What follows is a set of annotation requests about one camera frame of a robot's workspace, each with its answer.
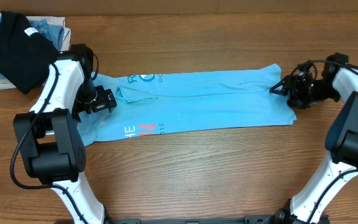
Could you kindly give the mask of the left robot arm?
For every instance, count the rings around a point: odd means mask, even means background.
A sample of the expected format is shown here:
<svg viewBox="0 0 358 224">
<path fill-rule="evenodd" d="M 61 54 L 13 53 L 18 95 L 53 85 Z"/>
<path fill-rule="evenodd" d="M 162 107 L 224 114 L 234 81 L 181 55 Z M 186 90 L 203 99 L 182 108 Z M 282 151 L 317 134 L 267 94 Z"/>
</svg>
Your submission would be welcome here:
<svg viewBox="0 0 358 224">
<path fill-rule="evenodd" d="M 110 89 L 94 85 L 98 68 L 97 55 L 85 44 L 60 52 L 36 104 L 13 122 L 12 181 L 22 189 L 53 190 L 74 223 L 112 222 L 86 179 L 86 150 L 77 129 L 80 113 L 117 106 Z"/>
</svg>

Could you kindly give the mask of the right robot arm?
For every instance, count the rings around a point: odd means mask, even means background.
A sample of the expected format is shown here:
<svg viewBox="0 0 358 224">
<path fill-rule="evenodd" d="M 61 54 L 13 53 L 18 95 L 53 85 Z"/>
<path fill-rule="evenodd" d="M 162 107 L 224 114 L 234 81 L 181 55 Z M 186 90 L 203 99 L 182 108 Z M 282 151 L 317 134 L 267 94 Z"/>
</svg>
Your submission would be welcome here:
<svg viewBox="0 0 358 224">
<path fill-rule="evenodd" d="M 328 98 L 343 100 L 344 106 L 326 135 L 326 154 L 312 178 L 264 223 L 329 223 L 324 209 L 358 175 L 358 66 L 350 64 L 348 55 L 335 53 L 322 61 L 318 79 L 317 63 L 297 65 L 270 92 L 286 96 L 288 106 L 297 109 Z"/>
</svg>

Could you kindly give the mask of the light blue t-shirt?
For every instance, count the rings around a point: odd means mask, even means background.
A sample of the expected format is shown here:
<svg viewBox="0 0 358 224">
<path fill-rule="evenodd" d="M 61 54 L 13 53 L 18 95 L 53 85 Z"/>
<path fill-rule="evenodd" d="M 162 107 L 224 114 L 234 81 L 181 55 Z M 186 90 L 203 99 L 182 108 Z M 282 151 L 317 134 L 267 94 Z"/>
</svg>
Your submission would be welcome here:
<svg viewBox="0 0 358 224">
<path fill-rule="evenodd" d="M 256 70 L 226 70 L 109 77 L 95 85 L 110 89 L 112 112 L 80 114 L 85 146 L 140 136 L 208 129 L 288 126 L 296 120 L 287 99 L 269 92 L 280 81 L 272 64 Z"/>
</svg>

